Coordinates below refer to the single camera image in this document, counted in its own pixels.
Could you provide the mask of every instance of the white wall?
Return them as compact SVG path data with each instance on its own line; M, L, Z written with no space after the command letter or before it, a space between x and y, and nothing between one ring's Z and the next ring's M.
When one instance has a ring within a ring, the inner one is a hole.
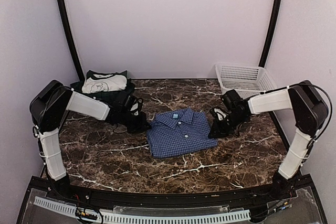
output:
M15 223L42 167L30 101L52 79L77 80L56 0L0 0L0 59L0 222Z
M66 0L85 71L214 78L258 65L273 0Z
M336 0L282 0L266 68L278 86L309 79L336 103ZM277 113L291 139L291 112ZM303 167L317 186L329 223L336 223L336 116Z

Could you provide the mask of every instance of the shirt collar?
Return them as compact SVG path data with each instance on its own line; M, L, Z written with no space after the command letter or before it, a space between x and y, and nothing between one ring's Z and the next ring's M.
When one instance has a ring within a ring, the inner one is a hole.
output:
M178 118L174 119L173 115L177 114ZM191 124L193 122L194 111L190 108L184 110L176 110L171 112L166 112L163 114L158 114L155 116L155 120L167 125L170 128L175 128L178 122L184 122L186 124Z

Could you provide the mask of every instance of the white laundry basket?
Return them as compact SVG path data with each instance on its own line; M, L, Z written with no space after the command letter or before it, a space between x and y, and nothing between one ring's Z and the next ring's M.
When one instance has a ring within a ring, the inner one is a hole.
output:
M235 89L244 99L277 88L268 71L262 67L217 63L215 68L222 93Z

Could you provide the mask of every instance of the plaid shirt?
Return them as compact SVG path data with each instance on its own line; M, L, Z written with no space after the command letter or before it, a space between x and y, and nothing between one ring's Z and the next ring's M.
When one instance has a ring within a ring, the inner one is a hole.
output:
M147 131L147 140L153 157L174 157L217 146L209 139L210 127L204 112L190 108L158 114Z

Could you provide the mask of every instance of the black pole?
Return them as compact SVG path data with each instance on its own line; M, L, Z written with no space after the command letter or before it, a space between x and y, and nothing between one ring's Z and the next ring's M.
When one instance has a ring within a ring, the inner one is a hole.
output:
M76 69L79 80L84 81L85 77L84 77L83 69L80 65L80 61L79 61L78 54L76 51L74 38L72 37L70 23L69 23L69 19L67 15L67 9L65 7L65 2L64 0L57 0L57 3L58 3L58 8L59 8L59 13L61 14L63 29L64 29L65 36L67 38L72 61L74 62L73 64L75 65L75 69Z
M281 3L281 0L274 0L274 2L273 2L273 9L272 9L272 14L271 14L271 19L269 21L269 26L268 26L268 31L267 31L267 35L266 35L265 44L264 44L264 49L263 49L263 52L262 52L261 57L260 57L260 62L259 62L260 67L265 67L265 64L266 64L269 49L270 49L271 44L272 44L275 25L276 25L277 19L278 19L280 3Z

